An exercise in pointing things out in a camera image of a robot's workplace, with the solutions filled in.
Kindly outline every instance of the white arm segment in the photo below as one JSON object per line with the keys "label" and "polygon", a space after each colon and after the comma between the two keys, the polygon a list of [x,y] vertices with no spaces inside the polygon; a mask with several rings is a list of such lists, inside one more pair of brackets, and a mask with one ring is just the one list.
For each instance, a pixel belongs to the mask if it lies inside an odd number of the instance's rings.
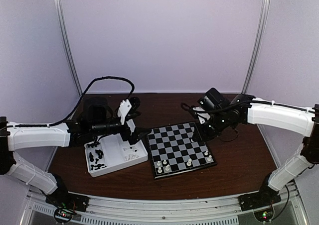
{"label": "white arm segment", "polygon": [[7,175],[16,177],[27,185],[35,186],[45,194],[52,194],[57,189],[57,182],[52,174],[46,173],[28,161],[25,161],[16,152],[13,153],[13,157],[16,164],[10,168],[9,172],[6,173]]}
{"label": "white arm segment", "polygon": [[313,165],[300,155],[302,149],[303,144],[299,146],[293,156],[286,160],[285,164],[272,172],[268,180],[268,186],[271,189],[280,191],[288,182],[298,177],[304,170]]}
{"label": "white arm segment", "polygon": [[70,142],[70,133],[65,123],[53,127],[12,127],[8,128],[9,151],[22,148],[59,146],[67,147]]}
{"label": "white arm segment", "polygon": [[[264,101],[261,98],[255,98],[253,100]],[[313,131],[313,113],[281,106],[256,103],[251,103],[251,105],[252,107],[248,108],[247,116],[247,122],[250,124],[271,125],[274,127],[291,130],[307,137],[309,137]]]}
{"label": "white arm segment", "polygon": [[[282,129],[291,130],[309,137],[313,131],[315,123],[312,121],[314,114],[297,109],[286,108],[275,105],[255,104],[248,109],[247,122],[251,124],[265,124]],[[303,144],[298,150],[286,160],[285,164],[275,170],[269,177],[268,186],[280,191],[288,182],[299,176],[304,170],[312,166],[304,156],[301,155]]]}

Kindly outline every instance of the aluminum frame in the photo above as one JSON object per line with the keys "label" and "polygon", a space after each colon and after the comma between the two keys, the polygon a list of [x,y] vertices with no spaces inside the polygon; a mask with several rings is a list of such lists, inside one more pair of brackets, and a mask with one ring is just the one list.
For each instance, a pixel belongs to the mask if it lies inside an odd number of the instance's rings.
{"label": "aluminum frame", "polygon": [[[306,211],[295,183],[289,183],[288,188],[298,224],[309,225]],[[280,204],[286,202],[287,194],[286,188],[280,191],[282,197]],[[90,202],[87,212],[78,212],[81,217],[76,218],[74,221],[82,221],[82,224],[90,224],[83,223],[83,221],[88,221],[89,219],[97,221],[97,224],[98,221],[116,221],[118,224],[134,223],[139,225],[158,223],[167,225],[204,224],[208,221],[230,219],[234,216],[251,213],[252,210],[241,211],[238,196],[240,195],[173,201],[123,200],[88,196]],[[47,214],[52,213],[52,210],[55,209],[54,206],[45,203],[45,196],[37,188],[31,187],[19,222],[20,225],[29,224],[32,212],[39,211],[39,209],[36,209],[38,207],[35,206],[45,207],[44,210],[48,212]]]}
{"label": "aluminum frame", "polygon": [[67,59],[67,62],[68,62],[68,65],[69,65],[69,68],[71,71],[71,76],[72,76],[73,82],[75,84],[77,93],[79,94],[79,96],[81,96],[83,91],[81,88],[79,77],[78,77],[76,69],[75,69],[74,60],[73,60],[71,48],[70,48],[70,43],[69,43],[69,39],[68,39],[67,32],[66,32],[65,20],[64,20],[63,9],[62,9],[62,2],[61,2],[61,0],[54,0],[54,3],[55,3],[56,11],[58,14],[58,19],[59,19],[60,30],[61,30],[61,34],[62,34],[63,47],[64,47],[66,59]]}
{"label": "aluminum frame", "polygon": [[253,53],[250,58],[249,68],[247,71],[246,79],[245,79],[243,90],[242,90],[243,94],[247,93],[247,90],[248,90],[248,87],[251,82],[253,72],[256,66],[256,62],[258,59],[258,54],[259,54],[260,46],[261,46],[261,40],[264,34],[264,30],[265,30],[265,26],[266,26],[266,22],[268,18],[269,5],[270,5],[270,0],[263,0]]}

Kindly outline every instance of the zip tie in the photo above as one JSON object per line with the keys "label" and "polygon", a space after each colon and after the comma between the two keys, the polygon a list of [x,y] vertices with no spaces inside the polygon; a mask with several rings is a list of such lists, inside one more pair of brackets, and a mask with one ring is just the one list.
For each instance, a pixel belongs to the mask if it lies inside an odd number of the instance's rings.
{"label": "zip tie", "polygon": [[33,164],[31,164],[31,165],[32,165],[34,174],[33,174],[33,176],[31,177],[31,179],[30,179],[28,182],[25,183],[26,185],[29,185],[29,183],[34,179],[34,177],[35,177],[35,175],[36,175],[35,167],[34,167]]}

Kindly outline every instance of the checkered pattern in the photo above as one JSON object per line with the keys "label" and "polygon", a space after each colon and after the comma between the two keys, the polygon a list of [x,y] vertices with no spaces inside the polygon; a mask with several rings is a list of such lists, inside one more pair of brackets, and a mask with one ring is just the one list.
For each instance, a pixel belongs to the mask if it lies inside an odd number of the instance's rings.
{"label": "checkered pattern", "polygon": [[[214,159],[207,160],[212,154],[204,142],[191,142],[195,128],[195,123],[191,122],[152,130],[148,139],[155,178],[216,165]],[[191,166],[186,164],[189,158],[192,159]],[[170,165],[169,171],[164,169],[164,160]]]}

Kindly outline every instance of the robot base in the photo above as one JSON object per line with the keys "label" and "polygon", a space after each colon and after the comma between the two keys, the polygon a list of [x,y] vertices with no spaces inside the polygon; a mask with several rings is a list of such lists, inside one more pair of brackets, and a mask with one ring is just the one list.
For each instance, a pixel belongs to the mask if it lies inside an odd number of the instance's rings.
{"label": "robot base", "polygon": [[[86,212],[86,208],[89,204],[89,197],[83,196],[83,195],[77,195],[77,194],[68,194],[68,197],[71,199],[71,201],[74,201],[74,203],[69,203],[65,205],[65,208],[68,210],[76,210],[80,212]],[[52,201],[48,198],[46,198],[45,202],[47,204],[52,204]]]}
{"label": "robot base", "polygon": [[241,211],[247,211],[251,209],[258,209],[262,207],[267,207],[271,203],[279,203],[281,198],[279,195],[265,196],[261,192],[255,192],[251,194],[244,194],[238,197]]}

